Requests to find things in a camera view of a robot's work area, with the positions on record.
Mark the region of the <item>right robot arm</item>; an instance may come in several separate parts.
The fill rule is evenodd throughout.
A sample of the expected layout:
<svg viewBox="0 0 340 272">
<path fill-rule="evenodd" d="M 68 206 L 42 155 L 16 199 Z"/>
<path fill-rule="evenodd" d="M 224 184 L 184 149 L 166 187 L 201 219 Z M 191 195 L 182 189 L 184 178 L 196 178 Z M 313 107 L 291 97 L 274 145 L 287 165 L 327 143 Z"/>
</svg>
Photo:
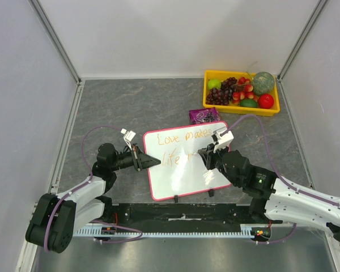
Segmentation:
<svg viewBox="0 0 340 272">
<path fill-rule="evenodd" d="M 249 219 L 290 222 L 330 233 L 340 242 L 340 197 L 292 182 L 250 163 L 238 150 L 216 150 L 214 144 L 198 150 L 206 169 L 218 170 L 233 186 L 252 198 Z"/>
</svg>

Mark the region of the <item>pink framed whiteboard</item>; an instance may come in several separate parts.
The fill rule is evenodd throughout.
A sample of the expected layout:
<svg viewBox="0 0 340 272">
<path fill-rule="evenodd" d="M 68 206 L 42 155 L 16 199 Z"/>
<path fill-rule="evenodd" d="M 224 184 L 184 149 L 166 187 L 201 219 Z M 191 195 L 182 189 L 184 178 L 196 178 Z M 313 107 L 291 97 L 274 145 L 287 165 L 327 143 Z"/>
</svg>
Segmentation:
<svg viewBox="0 0 340 272">
<path fill-rule="evenodd" d="M 217 121 L 145 133 L 145 153 L 161 161 L 148 169 L 152 199 L 162 201 L 231 185 L 218 170 L 207 170 L 199 155 L 192 155 L 212 143 L 213 132 L 224 126 L 224 121 Z"/>
</svg>

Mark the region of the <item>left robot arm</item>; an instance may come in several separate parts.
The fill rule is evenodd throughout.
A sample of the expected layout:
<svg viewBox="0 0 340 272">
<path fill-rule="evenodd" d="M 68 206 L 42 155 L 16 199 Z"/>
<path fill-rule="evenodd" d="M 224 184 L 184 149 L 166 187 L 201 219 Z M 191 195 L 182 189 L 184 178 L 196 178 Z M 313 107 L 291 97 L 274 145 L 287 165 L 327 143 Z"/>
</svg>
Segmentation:
<svg viewBox="0 0 340 272">
<path fill-rule="evenodd" d="M 104 194 L 114 185 L 117 171 L 130 167 L 142 171 L 160 163 L 136 144 L 125 147 L 123 152 L 118 152 L 111 143 L 102 144 L 91 173 L 83 182 L 63 193 L 40 197 L 25 233 L 26 242 L 62 253 L 73 234 L 87 223 L 95 219 L 106 223 L 112 219 L 113 209 L 108 206 L 112 201 Z"/>
</svg>

